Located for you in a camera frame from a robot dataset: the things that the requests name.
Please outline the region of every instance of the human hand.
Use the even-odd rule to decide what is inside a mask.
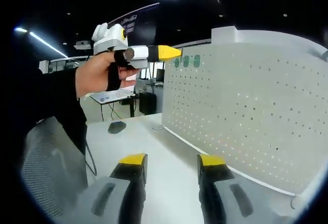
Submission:
[[[76,97],[82,97],[90,92],[106,91],[108,87],[108,67],[114,63],[114,52],[104,52],[89,59],[75,72]],[[125,80],[127,77],[139,73],[140,69],[127,70],[118,67],[118,76],[121,80],[120,88],[136,84],[135,80]]]

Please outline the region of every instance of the yellow tip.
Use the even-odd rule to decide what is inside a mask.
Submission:
[[[158,46],[158,59],[168,60],[181,56],[181,51],[170,46]]]
[[[122,158],[118,163],[142,165],[142,160],[144,159],[144,156],[145,156],[145,154],[130,155],[125,158]]]
[[[212,156],[212,155],[200,155],[203,166],[214,166],[214,165],[222,165],[226,164],[222,157]]]

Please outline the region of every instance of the perforated white panel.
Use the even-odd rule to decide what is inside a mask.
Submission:
[[[328,156],[328,64],[320,59],[202,45],[184,48],[165,75],[163,125],[257,180],[299,194]]]

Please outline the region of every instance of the fluorescent light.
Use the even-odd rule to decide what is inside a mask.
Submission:
[[[48,44],[47,42],[45,42],[43,39],[41,39],[39,36],[37,36],[35,33],[30,32],[30,35],[33,36],[34,38],[36,38],[38,41],[40,41],[41,43],[45,44],[46,46],[48,46],[49,48],[51,48],[52,50],[54,50],[55,52],[59,53],[60,55],[62,55],[63,57],[68,58],[68,56],[66,56],[65,54],[63,54],[62,52],[58,51],[56,48],[54,48],[52,45]]]
[[[27,30],[24,29],[24,28],[15,28],[14,30],[17,31],[17,32],[22,32],[22,33],[26,33],[27,32]]]

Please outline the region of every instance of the table leg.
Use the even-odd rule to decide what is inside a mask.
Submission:
[[[102,120],[104,121],[103,105],[100,105],[100,110],[101,110],[101,117],[102,117]]]
[[[134,98],[130,97],[130,117],[134,117]]]

